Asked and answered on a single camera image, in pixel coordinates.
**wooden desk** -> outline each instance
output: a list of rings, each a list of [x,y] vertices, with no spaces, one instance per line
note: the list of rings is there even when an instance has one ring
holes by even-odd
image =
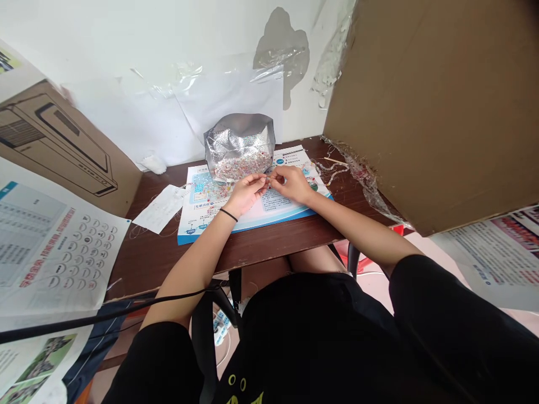
[[[323,160],[323,157],[327,156],[329,147],[318,137],[278,145],[276,149],[299,144],[303,145],[310,158],[321,161],[326,167],[331,166],[331,162]],[[331,158],[344,161],[337,151],[331,154]],[[152,197],[158,195],[168,184],[184,185],[188,167],[204,163],[205,161],[200,161],[169,167],[167,172],[160,176],[145,173],[127,218],[134,219],[148,205]],[[361,185],[352,178],[349,172],[337,174],[329,189],[334,199],[340,204],[361,212],[386,226],[394,224],[371,208],[363,196]],[[172,234],[169,237],[161,237],[146,231],[130,239],[129,234],[134,226],[131,225],[120,248],[110,284],[121,280],[107,292],[106,301],[155,290],[163,283],[172,266],[191,245],[178,246],[176,238],[178,222],[175,220],[171,220],[161,233]],[[342,239],[343,236],[318,215],[236,233],[230,236],[225,245],[217,263],[216,273],[309,250]]]

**black chair leg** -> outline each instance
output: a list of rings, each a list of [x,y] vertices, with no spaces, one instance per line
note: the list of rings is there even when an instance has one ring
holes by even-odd
[[[243,326],[241,324],[241,316],[237,311],[239,302],[241,301],[241,268],[229,272],[229,283],[230,292],[232,293],[232,303],[234,304],[234,312],[236,314],[237,333],[241,339],[243,336]]]
[[[213,297],[213,302],[220,307],[220,309],[225,313],[230,320],[230,323],[234,328],[237,328],[236,320],[236,311],[230,304],[229,298],[226,297],[225,291],[223,289],[218,289],[215,292],[211,293]]]
[[[348,242],[348,272],[354,279],[358,278],[359,250]]]
[[[191,333],[193,348],[200,371],[204,375],[204,385],[200,394],[200,404],[212,402],[217,390],[217,367],[215,342],[213,340],[213,297],[215,292],[206,292],[193,312]]]

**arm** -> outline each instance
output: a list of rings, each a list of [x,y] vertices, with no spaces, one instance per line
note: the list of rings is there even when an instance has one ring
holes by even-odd
[[[266,193],[266,177],[265,174],[252,174],[238,181],[223,209],[239,218]],[[229,215],[217,213],[200,237],[172,267],[157,297],[183,295],[207,288],[234,225],[236,222]],[[201,297],[202,294],[153,305],[141,329],[165,321],[180,323],[189,329],[191,315]]]
[[[276,167],[270,181],[271,186],[283,196],[308,206],[324,217],[389,276],[402,258],[423,255],[412,243],[383,224],[313,191],[298,167]]]

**photo on poster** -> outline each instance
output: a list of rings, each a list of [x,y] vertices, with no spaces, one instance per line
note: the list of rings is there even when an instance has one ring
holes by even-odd
[[[38,390],[45,384],[48,377],[28,380],[27,382],[14,384],[0,398],[0,404],[27,404]]]
[[[22,373],[16,383],[53,373],[75,341],[77,334],[49,338],[41,352]]]
[[[22,63],[15,59],[9,52],[0,48],[0,74],[6,73],[22,66]]]

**leg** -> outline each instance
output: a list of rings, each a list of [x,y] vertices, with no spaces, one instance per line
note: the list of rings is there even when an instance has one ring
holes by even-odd
[[[241,270],[241,301],[253,297],[270,283],[290,274],[285,257],[244,267]]]
[[[297,252],[288,256],[292,271],[295,273],[337,273],[346,272],[346,268],[331,252],[328,246]]]

